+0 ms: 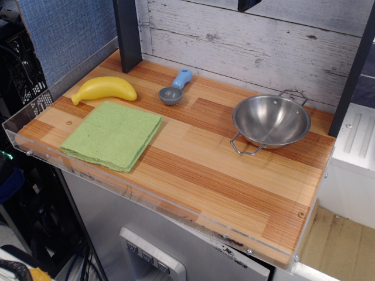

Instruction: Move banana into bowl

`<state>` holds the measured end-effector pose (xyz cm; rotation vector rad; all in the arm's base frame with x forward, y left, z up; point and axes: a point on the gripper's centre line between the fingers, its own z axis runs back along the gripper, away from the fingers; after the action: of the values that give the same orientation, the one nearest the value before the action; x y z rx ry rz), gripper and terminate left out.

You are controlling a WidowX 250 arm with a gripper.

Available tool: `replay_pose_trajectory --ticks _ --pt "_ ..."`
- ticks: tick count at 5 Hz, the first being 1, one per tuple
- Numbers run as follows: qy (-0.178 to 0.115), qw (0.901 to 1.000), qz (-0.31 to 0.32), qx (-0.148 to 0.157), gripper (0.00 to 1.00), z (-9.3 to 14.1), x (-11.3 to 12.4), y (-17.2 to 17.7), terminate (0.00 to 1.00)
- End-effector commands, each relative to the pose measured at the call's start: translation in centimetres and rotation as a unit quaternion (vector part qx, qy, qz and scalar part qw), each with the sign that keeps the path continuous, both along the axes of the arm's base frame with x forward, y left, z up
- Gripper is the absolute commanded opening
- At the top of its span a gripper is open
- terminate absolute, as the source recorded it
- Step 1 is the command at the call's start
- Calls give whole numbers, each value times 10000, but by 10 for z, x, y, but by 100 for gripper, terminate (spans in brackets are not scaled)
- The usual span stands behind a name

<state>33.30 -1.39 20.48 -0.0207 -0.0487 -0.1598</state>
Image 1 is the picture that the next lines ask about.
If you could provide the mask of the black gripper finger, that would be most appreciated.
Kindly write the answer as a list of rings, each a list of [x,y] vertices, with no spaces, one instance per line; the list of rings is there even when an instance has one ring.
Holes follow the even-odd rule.
[[[238,0],[237,10],[239,12],[245,12],[258,5],[260,2],[261,0]]]

